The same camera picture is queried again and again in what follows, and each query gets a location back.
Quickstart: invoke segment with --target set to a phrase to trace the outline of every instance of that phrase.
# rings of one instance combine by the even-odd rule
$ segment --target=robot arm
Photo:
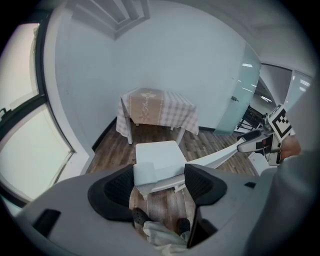
[[[290,135],[292,127],[286,117],[286,110],[278,105],[263,118],[262,128],[238,137],[246,140],[237,146],[239,152],[256,152],[265,156],[270,166],[281,164],[281,144]]]

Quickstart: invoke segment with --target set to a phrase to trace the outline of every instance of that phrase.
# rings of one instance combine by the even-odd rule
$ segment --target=door handle
[[[232,96],[232,97],[231,97],[231,100],[233,100],[233,101],[235,101],[235,102],[238,102],[238,101],[239,101],[235,96]]]

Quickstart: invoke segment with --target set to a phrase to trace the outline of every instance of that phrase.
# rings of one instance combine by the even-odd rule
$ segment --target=black baseboard
[[[199,130],[214,132],[214,131],[216,130],[216,128],[209,128],[209,127],[199,126]],[[244,132],[242,132],[242,131],[236,131],[236,130],[234,131],[234,133],[244,134]]]
[[[104,137],[106,136],[106,134],[110,131],[110,129],[112,128],[112,126],[114,126],[114,124],[117,122],[117,117],[115,117],[115,119],[113,119],[111,121],[111,123],[107,126],[107,128],[105,128],[105,130],[103,131],[103,133],[101,133],[101,135],[99,136],[99,138],[96,140],[96,142],[93,144],[92,146],[92,150],[95,152],[98,148],[98,146],[100,145],[100,143],[102,142],[102,140],[104,139]]]
[[[215,129],[216,128],[209,128],[209,127],[199,126],[199,130],[202,130],[202,131],[214,132]]]

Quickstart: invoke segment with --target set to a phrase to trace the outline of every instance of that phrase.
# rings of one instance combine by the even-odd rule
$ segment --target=white wall
[[[117,88],[113,86],[115,41],[100,31],[101,26],[81,19],[69,1],[56,39],[56,80],[63,108],[81,144],[90,147],[116,117]]]
[[[259,36],[262,63],[314,76],[318,66],[317,54],[303,32],[293,26],[263,29]]]
[[[116,116],[119,98],[113,86],[114,41],[71,19],[67,41],[69,94],[91,146]]]
[[[262,65],[260,78],[272,95],[275,104],[284,104],[290,86],[292,71],[270,66]]]
[[[73,12],[62,2],[51,14],[47,27],[43,53],[46,89],[54,116],[74,153],[67,162],[59,181],[78,176],[87,171],[94,152],[85,137],[71,104],[68,65],[66,65],[67,40]]]
[[[238,81],[245,40],[180,3],[150,1],[150,13],[116,40],[114,87],[179,92],[197,106],[199,125],[215,128]]]
[[[274,108],[276,107],[272,103],[266,102],[264,99],[260,98],[260,96],[256,94],[253,95],[252,100],[250,102],[250,106],[263,115],[265,113],[270,114],[270,112],[274,110]]]

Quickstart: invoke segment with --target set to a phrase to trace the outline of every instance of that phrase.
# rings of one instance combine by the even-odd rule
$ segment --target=person's hand
[[[286,137],[281,144],[280,150],[281,160],[291,156],[299,155],[301,152],[301,147],[296,136],[291,135]]]

